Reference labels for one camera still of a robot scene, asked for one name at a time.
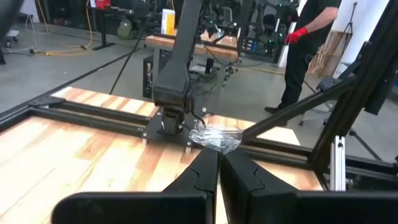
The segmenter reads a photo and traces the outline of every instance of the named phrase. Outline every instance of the wooden tabletop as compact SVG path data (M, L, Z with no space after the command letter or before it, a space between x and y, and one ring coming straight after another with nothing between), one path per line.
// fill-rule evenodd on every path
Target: wooden tabletop
M207 41L214 41L216 39L215 35L213 35L211 38L209 38L208 34L205 32L201 36L202 40L207 40ZM165 37L157 37L154 35L150 35L145 38L145 42L147 45L150 45L152 47L157 47L157 48L172 48L174 46L174 40L170 38L165 38ZM219 40L217 44L229 46L229 47L236 47L237 46L237 40L236 37L231 37L231 36L226 36ZM222 49L220 47L210 47L210 46L203 46L202 44L196 44L195 45L195 54L199 55L207 55L212 57L213 55L215 57L222 57L226 58L229 61L235 61L238 59L238 53L235 50L228 50L228 49Z
M55 95L144 116L157 111L153 103L76 88ZM207 122L252 125L222 116ZM260 137L298 143L286 128ZM161 191L199 152L186 154L182 146L144 144L141 138L31 117L0 134L0 223L50 223L54 205L75 192ZM311 171L256 162L298 189L322 189ZM217 223L226 223L220 187L216 213Z

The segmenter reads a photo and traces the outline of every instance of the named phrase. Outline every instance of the plastic bag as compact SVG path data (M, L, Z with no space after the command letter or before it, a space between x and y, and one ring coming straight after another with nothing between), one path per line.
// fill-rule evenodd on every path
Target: plastic bag
M198 123L189 132L189 138L202 146L223 154L235 150L242 141L242 131L235 127L222 125L202 125Z

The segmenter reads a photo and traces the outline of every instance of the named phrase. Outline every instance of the white wall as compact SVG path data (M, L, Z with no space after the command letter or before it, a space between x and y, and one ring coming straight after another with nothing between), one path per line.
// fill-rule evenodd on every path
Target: white wall
M343 54L333 77L338 77L345 70L346 67L342 65L341 62L354 62L356 56L361 50L363 42L369 40L372 35L373 30L379 22L388 2L389 0L358 0L358 11L355 11L353 19L353 36L347 45L347 49ZM337 22L333 27L341 31L345 28L345 26L343 27L343 21Z
M300 16L301 11L303 10L305 3L307 3L307 0L301 0L300 1L300 4L298 5L298 9L297 9L298 16ZM296 23L293 22L290 25L289 33L293 32L295 27L296 27ZM279 67L282 67L282 68L286 67L286 58L287 58L287 51L288 50L289 50L289 46L285 46L282 49L282 53L280 55L279 62L278 62L278 66Z
M20 12L33 15L33 22L39 22L39 16L37 15L35 0L25 0L20 9Z

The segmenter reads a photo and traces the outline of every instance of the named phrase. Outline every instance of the black pants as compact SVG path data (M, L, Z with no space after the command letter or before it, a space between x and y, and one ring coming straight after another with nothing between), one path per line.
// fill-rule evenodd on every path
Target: black pants
M285 71L286 88L278 109L283 109L299 100L308 64L315 54L316 51L304 44L289 46Z

